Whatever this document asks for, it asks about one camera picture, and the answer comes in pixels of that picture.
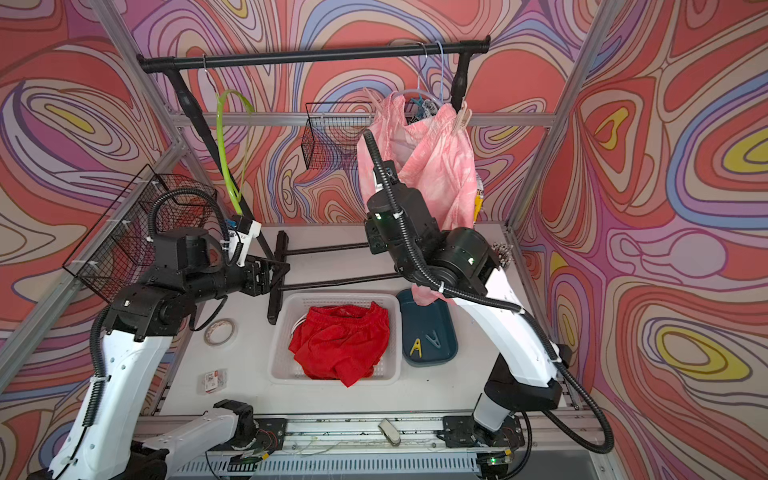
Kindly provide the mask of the yellow clothespin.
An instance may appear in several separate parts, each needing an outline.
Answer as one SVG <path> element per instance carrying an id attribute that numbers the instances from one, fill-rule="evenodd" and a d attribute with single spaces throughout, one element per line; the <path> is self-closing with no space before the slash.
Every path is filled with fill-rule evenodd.
<path id="1" fill-rule="evenodd" d="M 423 355 L 422 352 L 422 343 L 420 338 L 416 338 L 412 344 L 412 347 L 409 351 L 409 357 L 410 358 L 419 358 L 421 359 Z"/>

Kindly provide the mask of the pink tie-dye shorts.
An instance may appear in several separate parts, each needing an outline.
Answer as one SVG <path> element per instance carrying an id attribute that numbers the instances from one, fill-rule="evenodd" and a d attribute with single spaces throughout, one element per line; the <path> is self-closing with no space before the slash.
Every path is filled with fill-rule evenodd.
<path id="1" fill-rule="evenodd" d="M 452 134 L 457 111 L 450 105 L 408 124 L 404 104 L 396 94 L 383 100 L 357 145 L 366 220 L 396 221 L 388 254 L 420 304 L 478 301 L 495 262 L 474 229 L 478 180 L 467 129 Z"/>

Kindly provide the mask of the beige clothespin left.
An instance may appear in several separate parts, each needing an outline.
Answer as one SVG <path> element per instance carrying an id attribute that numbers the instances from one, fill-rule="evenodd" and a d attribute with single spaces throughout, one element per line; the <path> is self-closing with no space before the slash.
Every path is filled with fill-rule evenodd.
<path id="1" fill-rule="evenodd" d="M 363 92 L 366 94 L 368 100 L 373 105 L 373 111 L 375 113 L 379 112 L 381 110 L 381 102 L 378 97 L 368 88 L 364 88 Z"/>

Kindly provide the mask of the lavender wire hanger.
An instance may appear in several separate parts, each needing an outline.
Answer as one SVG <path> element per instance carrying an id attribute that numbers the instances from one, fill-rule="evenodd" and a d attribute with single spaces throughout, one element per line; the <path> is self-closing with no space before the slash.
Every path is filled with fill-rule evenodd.
<path id="1" fill-rule="evenodd" d="M 427 52 L 426 45 L 423 42 L 417 42 L 417 45 L 419 45 L 420 48 L 423 51 L 423 59 L 416 61 L 416 67 L 417 67 L 417 73 L 416 73 L 417 84 L 416 84 L 416 87 L 415 88 L 401 90 L 401 91 L 398 91 L 396 93 L 397 96 L 406 97 L 405 105 L 404 105 L 404 116 L 405 116 L 405 120 L 407 121 L 408 124 L 413 124 L 413 123 L 409 122 L 409 110 L 410 110 L 409 101 L 411 99 L 413 99 L 413 98 L 426 98 L 426 99 L 433 100 L 434 103 L 439 106 L 439 109 L 442 106 L 441 102 L 440 102 L 440 98 L 437 98 L 434 94 L 432 94 L 431 92 L 429 92 L 429 91 L 427 91 L 425 89 L 425 84 L 422 81 L 422 73 L 424 71 L 424 67 L 426 66 L 426 61 L 428 60 L 429 54 Z"/>

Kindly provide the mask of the light blue hanger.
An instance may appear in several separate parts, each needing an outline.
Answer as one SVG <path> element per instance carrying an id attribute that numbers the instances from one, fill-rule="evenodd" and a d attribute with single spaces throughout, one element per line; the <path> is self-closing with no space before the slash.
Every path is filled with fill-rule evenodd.
<path id="1" fill-rule="evenodd" d="M 445 103 L 446 101 L 446 95 L 445 95 L 445 73 L 446 73 L 446 62 L 445 62 L 445 50 L 443 47 L 443 44 L 439 40 L 435 40 L 435 45 L 437 46 L 439 50 L 440 55 L 440 77 L 439 77 L 439 98 L 441 105 Z"/>

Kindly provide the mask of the roll of tape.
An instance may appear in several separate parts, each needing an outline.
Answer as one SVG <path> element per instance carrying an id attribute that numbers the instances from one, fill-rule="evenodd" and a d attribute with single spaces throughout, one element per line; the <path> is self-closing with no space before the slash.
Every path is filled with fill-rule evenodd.
<path id="1" fill-rule="evenodd" d="M 203 341 L 209 347 L 224 347 L 236 338 L 237 333 L 238 326 L 234 320 L 219 319 L 205 328 Z"/>

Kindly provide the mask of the beige clothespin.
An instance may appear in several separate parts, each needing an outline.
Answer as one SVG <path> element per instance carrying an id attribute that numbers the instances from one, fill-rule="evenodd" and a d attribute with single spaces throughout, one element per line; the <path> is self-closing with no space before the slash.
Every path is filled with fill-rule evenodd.
<path id="1" fill-rule="evenodd" d="M 366 94 L 368 100 L 373 105 L 373 111 L 375 113 L 379 112 L 381 110 L 381 102 L 378 97 L 368 88 L 364 88 L 363 92 Z"/>
<path id="2" fill-rule="evenodd" d="M 460 131 L 465 130 L 472 118 L 472 115 L 473 115 L 473 112 L 468 107 L 467 102 L 463 101 L 461 108 L 456 113 L 456 118 L 454 120 L 454 124 L 452 127 L 452 134 L 456 135 Z"/>

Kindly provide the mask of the green hanger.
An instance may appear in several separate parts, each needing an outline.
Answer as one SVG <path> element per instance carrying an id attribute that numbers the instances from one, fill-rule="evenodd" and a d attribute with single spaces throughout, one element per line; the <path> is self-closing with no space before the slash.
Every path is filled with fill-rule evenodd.
<path id="1" fill-rule="evenodd" d="M 233 90 L 233 89 L 226 89 L 222 91 L 218 90 L 217 84 L 213 80 L 212 75 L 209 73 L 208 61 L 207 61 L 206 55 L 203 55 L 203 71 L 205 72 L 205 75 L 209 80 L 209 83 L 213 87 L 214 93 L 216 94 L 215 134 L 216 134 L 216 141 L 218 146 L 219 165 L 222 169 L 222 177 L 224 180 L 227 194 L 229 196 L 230 202 L 234 208 L 235 213 L 237 215 L 243 215 L 243 207 L 241 204 L 242 193 L 236 181 L 233 179 L 231 170 L 229 168 L 229 162 L 227 157 L 227 150 L 226 150 L 226 144 L 225 144 L 225 138 L 224 138 L 224 107 L 227 104 L 228 97 L 230 95 L 234 95 L 236 98 L 238 98 L 241 101 L 241 103 L 245 107 L 247 114 L 253 114 L 255 112 L 255 108 L 253 104 L 241 92 L 237 90 Z"/>

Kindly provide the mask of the white perforated plastic basket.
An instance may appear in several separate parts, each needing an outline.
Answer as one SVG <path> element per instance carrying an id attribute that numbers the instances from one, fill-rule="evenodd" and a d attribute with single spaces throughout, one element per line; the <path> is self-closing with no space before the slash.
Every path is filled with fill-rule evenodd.
<path id="1" fill-rule="evenodd" d="M 312 380 L 304 374 L 302 367 L 289 351 L 293 330 L 300 324 L 313 306 L 358 305 L 378 303 L 389 312 L 389 346 L 374 374 L 359 380 L 355 385 L 388 385 L 394 383 L 401 371 L 402 321 L 398 300 L 386 293 L 372 292 L 310 292 L 291 296 L 277 320 L 277 330 L 272 341 L 268 373 L 275 383 L 292 385 L 343 385 L 338 380 Z"/>

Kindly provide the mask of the teal grey clothespin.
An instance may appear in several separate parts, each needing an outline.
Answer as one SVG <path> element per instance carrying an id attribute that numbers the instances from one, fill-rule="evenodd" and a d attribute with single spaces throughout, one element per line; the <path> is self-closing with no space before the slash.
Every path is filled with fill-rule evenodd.
<path id="1" fill-rule="evenodd" d="M 431 333 L 425 334 L 426 340 L 437 350 L 442 351 L 443 350 L 443 342 L 436 330 L 433 330 Z"/>

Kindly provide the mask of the red shorts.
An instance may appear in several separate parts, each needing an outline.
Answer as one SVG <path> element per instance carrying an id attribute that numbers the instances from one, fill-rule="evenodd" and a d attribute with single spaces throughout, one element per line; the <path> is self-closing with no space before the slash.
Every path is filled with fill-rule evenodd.
<path id="1" fill-rule="evenodd" d="M 367 306 L 313 306 L 293 330 L 289 351 L 312 380 L 350 387 L 374 374 L 389 346 L 389 312 Z"/>

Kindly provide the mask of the white printed graphic shorts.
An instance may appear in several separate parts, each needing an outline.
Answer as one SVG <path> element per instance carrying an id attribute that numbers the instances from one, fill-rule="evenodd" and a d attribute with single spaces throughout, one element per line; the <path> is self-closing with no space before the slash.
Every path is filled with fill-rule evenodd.
<path id="1" fill-rule="evenodd" d="M 433 100 L 426 98 L 413 98 L 409 101 L 409 122 L 415 123 L 433 117 L 439 110 L 439 106 Z"/>

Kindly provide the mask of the black clothes rack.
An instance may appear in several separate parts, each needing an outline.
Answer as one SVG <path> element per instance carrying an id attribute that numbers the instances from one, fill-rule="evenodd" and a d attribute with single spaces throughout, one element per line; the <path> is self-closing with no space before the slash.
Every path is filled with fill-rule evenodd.
<path id="1" fill-rule="evenodd" d="M 433 43 L 425 44 L 429 55 L 439 54 L 439 50 Z M 458 112 L 461 102 L 465 99 L 468 89 L 468 71 L 469 63 L 474 55 L 483 55 L 489 52 L 491 46 L 491 36 L 487 35 L 482 40 L 462 40 L 454 43 L 443 44 L 445 54 L 458 55 L 458 66 L 456 74 L 451 84 L 451 105 Z M 208 69 L 230 68 L 230 67 L 252 67 L 252 66 L 274 66 L 284 64 L 305 64 L 318 62 L 335 62 L 351 60 L 385 59 L 385 58 L 407 58 L 422 54 L 423 51 L 417 44 L 397 45 L 397 46 L 369 46 L 369 47 L 349 47 L 336 48 L 329 50 L 306 50 L 290 52 L 272 52 L 272 53 L 251 53 L 234 54 L 223 56 L 207 56 Z M 196 134 L 204 143 L 208 153 L 222 175 L 222 169 L 219 165 L 219 154 L 217 141 L 211 133 L 210 126 L 205 119 L 202 107 L 192 94 L 186 81 L 182 78 L 181 71 L 203 69 L 203 56 L 199 57 L 151 57 L 147 58 L 141 54 L 136 55 L 138 64 L 146 74 L 162 74 L 170 82 L 173 92 L 177 97 L 182 113 L 188 119 Z M 290 251 L 289 236 L 285 231 L 280 230 L 277 235 L 276 260 L 286 260 L 291 254 L 300 255 L 298 250 Z M 373 275 L 369 277 L 354 277 L 339 281 L 321 281 L 319 286 L 299 287 L 298 285 L 286 285 L 285 281 L 277 283 L 269 294 L 267 308 L 267 320 L 271 325 L 277 322 L 278 314 L 283 306 L 284 293 L 289 290 L 288 287 L 298 287 L 299 289 L 313 289 L 326 286 L 354 285 L 364 282 L 383 281 L 385 279 L 396 278 L 392 275 L 384 274 Z"/>

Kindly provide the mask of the teal plastic tray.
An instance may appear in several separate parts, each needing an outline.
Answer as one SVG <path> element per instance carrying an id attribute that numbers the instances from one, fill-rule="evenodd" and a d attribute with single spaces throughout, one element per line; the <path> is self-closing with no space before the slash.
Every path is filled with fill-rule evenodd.
<path id="1" fill-rule="evenodd" d="M 418 305 L 410 289 L 396 295 L 402 320 L 402 354 L 404 360 L 417 368 L 443 365 L 455 358 L 458 353 L 458 340 L 448 304 L 436 300 L 427 306 Z M 443 350 L 437 351 L 425 337 L 426 333 L 436 330 L 443 342 Z M 410 358 L 409 351 L 416 338 L 421 339 L 422 358 Z"/>

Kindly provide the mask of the white pedal on rail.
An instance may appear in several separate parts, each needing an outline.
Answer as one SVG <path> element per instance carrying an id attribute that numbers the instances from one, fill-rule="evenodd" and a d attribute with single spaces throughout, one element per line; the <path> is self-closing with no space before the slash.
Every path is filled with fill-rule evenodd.
<path id="1" fill-rule="evenodd" d="M 401 444 L 400 432 L 388 419 L 382 419 L 378 423 L 378 429 L 391 446 L 398 447 Z"/>

